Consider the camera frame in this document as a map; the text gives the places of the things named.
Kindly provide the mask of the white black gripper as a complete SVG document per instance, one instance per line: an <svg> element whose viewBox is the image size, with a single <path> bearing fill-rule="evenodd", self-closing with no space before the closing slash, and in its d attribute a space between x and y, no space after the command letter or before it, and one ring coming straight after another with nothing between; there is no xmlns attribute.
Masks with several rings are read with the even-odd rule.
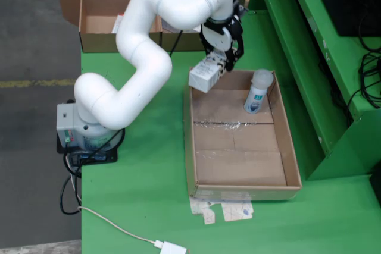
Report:
<svg viewBox="0 0 381 254"><path fill-rule="evenodd" d="M215 23L207 20L201 25L199 37L206 55L209 55L213 49L226 51L225 68L230 72L244 54L242 33L243 28L240 19L232 17L228 25L227 23Z"/></svg>

